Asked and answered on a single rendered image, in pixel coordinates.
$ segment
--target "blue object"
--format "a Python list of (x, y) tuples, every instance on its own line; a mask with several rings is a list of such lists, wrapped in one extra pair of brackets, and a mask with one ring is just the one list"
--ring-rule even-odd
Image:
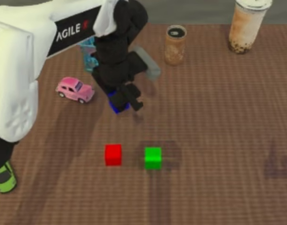
[[(108, 97), (111, 97), (113, 95), (115, 95), (116, 91), (112, 92), (112, 93), (109, 93), (108, 94)], [(114, 107), (114, 105), (109, 101), (109, 105), (110, 107), (112, 108), (112, 110), (114, 111), (115, 114), (119, 114), (121, 113), (122, 111), (119, 111), (116, 107)], [(127, 103), (126, 104), (126, 107), (124, 108), (124, 111), (129, 109), (130, 108), (130, 103)]]
[(98, 66), (98, 61), (95, 57), (91, 57), (91, 54), (96, 51), (94, 45), (95, 38), (91, 37), (79, 44), (81, 52), (83, 54), (84, 70), (92, 72), (95, 67)]

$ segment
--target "car wheel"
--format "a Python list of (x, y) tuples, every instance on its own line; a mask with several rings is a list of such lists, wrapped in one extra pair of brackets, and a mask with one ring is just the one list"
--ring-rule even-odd
[(62, 97), (62, 98), (65, 97), (65, 95), (64, 95), (62, 92), (58, 92), (58, 95), (59, 95), (60, 97)]

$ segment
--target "cup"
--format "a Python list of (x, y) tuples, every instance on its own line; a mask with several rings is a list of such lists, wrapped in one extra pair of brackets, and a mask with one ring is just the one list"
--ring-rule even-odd
[(247, 53), (259, 31), (272, 0), (236, 0), (229, 34), (229, 48), (237, 54)]
[(180, 25), (169, 26), (166, 30), (165, 62), (177, 66), (183, 62), (187, 31)]

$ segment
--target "cube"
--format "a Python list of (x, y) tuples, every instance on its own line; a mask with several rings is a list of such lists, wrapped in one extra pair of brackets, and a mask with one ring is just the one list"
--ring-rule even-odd
[(162, 156), (160, 147), (146, 147), (144, 149), (144, 166), (146, 170), (160, 170)]
[(121, 165), (121, 145), (105, 145), (105, 164), (106, 166)]

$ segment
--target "toy wheel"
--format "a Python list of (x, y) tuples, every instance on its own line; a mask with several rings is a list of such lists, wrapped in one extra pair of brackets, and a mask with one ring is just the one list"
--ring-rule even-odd
[(62, 98), (65, 97), (65, 95), (64, 95), (62, 92), (58, 92), (58, 95), (59, 95), (60, 97), (62, 97)]
[(78, 102), (81, 103), (81, 104), (84, 104), (84, 103), (85, 103), (85, 101), (84, 101), (83, 99), (81, 99), (81, 98), (78, 99)]

